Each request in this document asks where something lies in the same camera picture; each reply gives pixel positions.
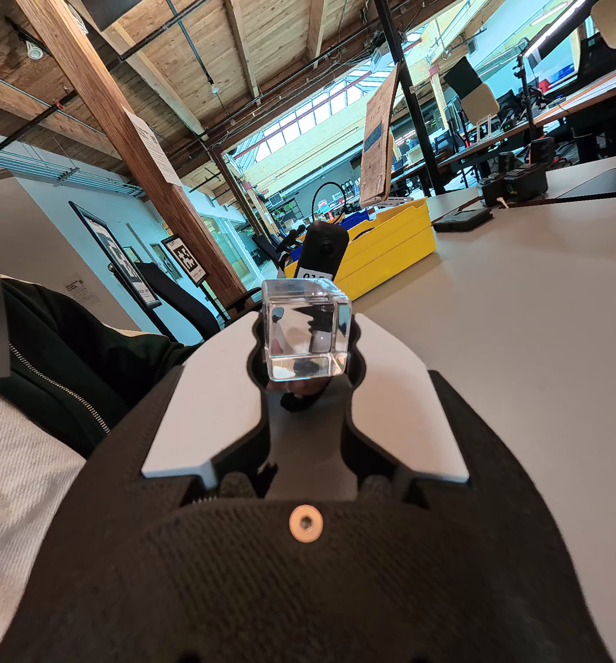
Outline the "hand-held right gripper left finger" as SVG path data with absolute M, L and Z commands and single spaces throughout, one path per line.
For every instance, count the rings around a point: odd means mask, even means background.
M 260 314 L 244 315 L 186 362 L 141 474 L 198 477 L 208 491 L 225 475 L 251 478 L 267 461 L 267 407 L 252 360 L 260 350 Z

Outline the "clear acrylic cube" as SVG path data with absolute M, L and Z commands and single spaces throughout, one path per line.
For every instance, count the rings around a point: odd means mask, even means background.
M 262 284 L 265 364 L 271 381 L 341 376 L 348 362 L 352 303 L 326 278 Z

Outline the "grey desk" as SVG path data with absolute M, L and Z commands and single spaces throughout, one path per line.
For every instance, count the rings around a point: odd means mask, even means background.
M 616 661 L 616 198 L 496 210 L 353 309 L 522 463 Z

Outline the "yellow plastic bin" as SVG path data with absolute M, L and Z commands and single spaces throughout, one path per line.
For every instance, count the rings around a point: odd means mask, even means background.
M 334 283 L 351 301 L 436 251 L 426 198 L 381 211 L 351 228 L 344 222 L 322 225 L 348 240 Z

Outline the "black office chair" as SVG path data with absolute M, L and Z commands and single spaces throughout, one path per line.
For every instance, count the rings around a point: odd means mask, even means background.
M 209 340 L 221 330 L 218 321 L 205 305 L 200 303 L 191 294 L 188 294 L 175 281 L 168 277 L 154 263 L 136 263 L 135 268 L 141 277 L 146 281 L 149 289 L 159 296 L 164 302 L 184 316 L 200 333 L 204 341 Z M 226 317 L 225 326 L 229 326 L 236 320 L 249 312 L 261 311 L 262 301 L 254 302 L 251 306 L 246 306 L 246 302 L 254 294 L 261 292 L 261 288 L 256 287 L 246 291 L 230 303 L 224 304 L 223 309 L 235 310 L 230 317 Z

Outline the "printed cardboard panel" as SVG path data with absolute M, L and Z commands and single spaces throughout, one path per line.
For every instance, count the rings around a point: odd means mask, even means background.
M 393 161 L 390 124 L 399 69 L 397 64 L 367 103 L 360 165 L 361 207 L 384 202 L 389 196 Z

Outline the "small framed marker sign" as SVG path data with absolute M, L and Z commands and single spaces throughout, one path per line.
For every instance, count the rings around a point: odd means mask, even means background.
M 206 278 L 208 276 L 207 271 L 191 252 L 183 239 L 179 235 L 173 235 L 163 239 L 162 244 L 175 262 L 190 278 L 193 284 L 203 292 L 207 301 L 212 304 L 212 307 L 216 311 L 216 315 L 221 317 L 224 323 L 227 322 L 229 320 L 228 314 L 222 308 L 222 305 L 216 300 L 215 295 L 210 288 L 208 288 L 208 284 L 206 283 Z

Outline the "black flat box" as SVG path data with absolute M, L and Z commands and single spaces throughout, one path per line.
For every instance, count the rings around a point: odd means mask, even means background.
M 456 210 L 432 223 L 436 233 L 465 233 L 477 229 L 493 219 L 490 208 Z

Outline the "black steel pole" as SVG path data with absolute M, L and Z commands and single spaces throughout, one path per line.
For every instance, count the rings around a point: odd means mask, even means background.
M 428 137 L 427 128 L 422 116 L 422 112 L 420 111 L 418 99 L 413 92 L 413 83 L 404 57 L 401 38 L 398 30 L 394 25 L 390 7 L 387 1 L 374 1 L 374 4 L 393 61 L 398 67 L 400 85 L 402 87 L 405 102 L 407 103 L 409 114 L 411 116 L 415 133 L 417 135 L 417 139 L 422 151 L 423 161 L 427 169 L 429 185 L 424 187 L 424 191 L 426 192 L 427 196 L 430 196 L 431 190 L 434 190 L 436 195 L 444 194 L 444 184 L 442 183 L 442 179 L 438 171 L 435 153 Z

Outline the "large framed marker sign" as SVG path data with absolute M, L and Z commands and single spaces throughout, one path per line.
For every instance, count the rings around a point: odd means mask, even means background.
M 153 293 L 147 280 L 142 276 L 135 263 L 128 258 L 123 247 L 110 232 L 107 225 L 73 201 L 69 201 L 69 206 L 105 253 L 108 259 L 108 269 L 113 273 L 116 280 L 136 301 L 159 332 L 172 342 L 176 342 L 175 336 L 155 313 L 155 309 L 162 304 L 161 300 Z

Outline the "white paper notice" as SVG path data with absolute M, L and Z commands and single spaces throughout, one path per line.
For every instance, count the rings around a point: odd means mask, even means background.
M 161 172 L 164 180 L 169 184 L 183 188 L 180 178 L 172 167 L 167 155 L 164 153 L 152 128 L 146 123 L 145 120 L 130 112 L 125 107 L 122 108 L 127 114 L 132 125 L 135 127 L 138 136 L 146 147 L 146 150 L 154 161 L 156 167 Z

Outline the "tan and black board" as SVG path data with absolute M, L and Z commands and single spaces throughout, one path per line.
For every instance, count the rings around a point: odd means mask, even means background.
M 445 83 L 459 97 L 461 108 L 469 122 L 476 128 L 476 141 L 481 140 L 481 128 L 491 134 L 492 118 L 498 115 L 499 102 L 491 88 L 478 76 L 468 57 L 463 56 L 445 74 Z

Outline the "wooden pillar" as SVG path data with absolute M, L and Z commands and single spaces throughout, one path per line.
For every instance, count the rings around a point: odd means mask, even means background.
M 167 180 L 133 122 L 134 113 L 64 1 L 18 1 L 81 100 L 98 121 L 138 184 L 171 230 L 180 235 L 207 272 L 221 305 L 246 292 L 181 184 Z

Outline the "black lamp with light bar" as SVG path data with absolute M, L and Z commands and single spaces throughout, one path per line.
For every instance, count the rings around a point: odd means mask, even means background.
M 529 141 L 538 138 L 538 129 L 533 115 L 533 104 L 530 100 L 527 82 L 527 64 L 533 68 L 549 55 L 569 35 L 585 23 L 596 1 L 573 1 L 565 8 L 554 21 L 537 33 L 517 56 L 515 76 L 519 78 L 524 95 L 522 103 L 527 116 Z

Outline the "slim wooden post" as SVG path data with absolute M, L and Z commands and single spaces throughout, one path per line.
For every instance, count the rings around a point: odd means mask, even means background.
M 266 231 L 265 226 L 262 223 L 255 212 L 253 211 L 251 205 L 248 202 L 248 199 L 244 193 L 244 190 L 239 185 L 238 180 L 232 174 L 228 165 L 225 163 L 222 155 L 218 152 L 217 148 L 210 147 L 208 150 L 211 160 L 217 166 L 219 172 L 224 177 L 227 185 L 229 186 L 230 192 L 234 195 L 239 207 L 241 208 L 243 214 L 246 216 L 247 220 L 254 228 L 257 235 L 263 237 L 264 239 L 269 239 L 269 235 Z

